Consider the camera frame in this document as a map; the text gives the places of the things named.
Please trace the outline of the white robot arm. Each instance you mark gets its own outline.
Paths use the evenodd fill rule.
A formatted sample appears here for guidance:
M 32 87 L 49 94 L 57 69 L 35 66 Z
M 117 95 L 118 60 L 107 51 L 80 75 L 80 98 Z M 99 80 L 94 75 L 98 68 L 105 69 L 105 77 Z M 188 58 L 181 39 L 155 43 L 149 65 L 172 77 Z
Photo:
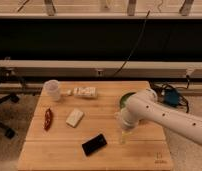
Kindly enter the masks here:
M 127 93 L 120 99 L 118 120 L 122 130 L 134 129 L 142 119 L 164 126 L 202 146 L 202 118 L 159 103 L 156 92 L 150 88 Z

